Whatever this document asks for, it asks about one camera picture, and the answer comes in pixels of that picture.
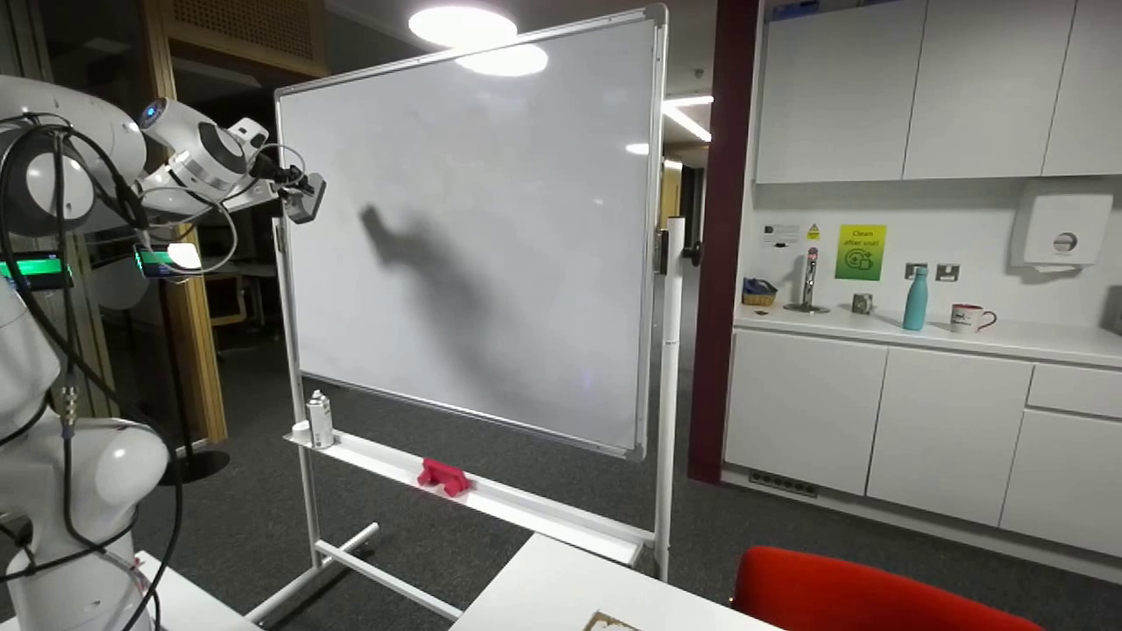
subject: red chair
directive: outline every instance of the red chair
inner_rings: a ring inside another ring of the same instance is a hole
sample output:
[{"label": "red chair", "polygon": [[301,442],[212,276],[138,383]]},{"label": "red chair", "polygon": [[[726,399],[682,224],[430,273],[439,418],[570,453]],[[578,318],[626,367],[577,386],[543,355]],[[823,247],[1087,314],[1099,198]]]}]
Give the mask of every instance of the red chair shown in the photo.
[{"label": "red chair", "polygon": [[783,546],[740,557],[732,607],[786,631],[1043,631],[892,572]]}]

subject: kitchen counter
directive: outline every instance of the kitchen counter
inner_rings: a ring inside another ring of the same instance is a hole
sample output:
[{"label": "kitchen counter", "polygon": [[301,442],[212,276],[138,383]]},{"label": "kitchen counter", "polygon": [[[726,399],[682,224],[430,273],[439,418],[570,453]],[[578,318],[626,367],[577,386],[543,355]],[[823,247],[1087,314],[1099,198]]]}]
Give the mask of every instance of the kitchen counter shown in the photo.
[{"label": "kitchen counter", "polygon": [[1122,338],[1109,330],[995,323],[981,335],[951,335],[948,323],[929,323],[924,335],[901,330],[901,316],[789,314],[789,310],[738,310],[740,330],[780,330],[803,338],[869,341],[897,346],[933,346],[959,355],[1003,355],[1028,360],[1122,367]]}]

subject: whiteboard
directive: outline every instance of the whiteboard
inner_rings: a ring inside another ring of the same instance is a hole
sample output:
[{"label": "whiteboard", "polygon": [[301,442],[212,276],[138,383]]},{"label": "whiteboard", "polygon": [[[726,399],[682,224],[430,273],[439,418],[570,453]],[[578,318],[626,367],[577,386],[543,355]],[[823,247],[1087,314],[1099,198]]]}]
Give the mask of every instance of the whiteboard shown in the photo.
[{"label": "whiteboard", "polygon": [[640,459],[667,15],[516,45],[548,68],[439,54],[278,91],[326,175],[321,220],[285,227],[298,372]]}]

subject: blue bottle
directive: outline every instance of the blue bottle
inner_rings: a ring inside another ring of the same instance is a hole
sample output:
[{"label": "blue bottle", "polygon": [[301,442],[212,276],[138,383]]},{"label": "blue bottle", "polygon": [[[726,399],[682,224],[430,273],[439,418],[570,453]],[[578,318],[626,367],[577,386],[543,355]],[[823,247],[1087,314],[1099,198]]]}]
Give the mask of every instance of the blue bottle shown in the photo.
[{"label": "blue bottle", "polygon": [[906,330],[925,327],[925,268],[913,273],[908,303],[906,303]]}]

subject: white robot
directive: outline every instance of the white robot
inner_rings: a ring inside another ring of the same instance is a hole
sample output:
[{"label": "white robot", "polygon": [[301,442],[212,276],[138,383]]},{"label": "white robot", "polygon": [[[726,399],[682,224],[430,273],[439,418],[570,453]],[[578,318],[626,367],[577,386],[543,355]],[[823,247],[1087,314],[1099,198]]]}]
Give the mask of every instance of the white robot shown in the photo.
[{"label": "white robot", "polygon": [[[143,175],[148,145],[169,162]],[[254,119],[217,129],[208,115],[155,101],[141,126],[115,106],[55,85],[0,78],[0,265],[6,237],[61,237],[132,224],[152,247],[155,214],[198,219],[282,200],[312,220],[324,179],[262,157]],[[20,631],[152,631],[148,578],[131,521],[169,467],[165,442],[132,421],[74,421],[47,406],[62,366],[30,314],[30,289],[0,276],[0,514],[33,523],[33,545],[6,565]]]}]

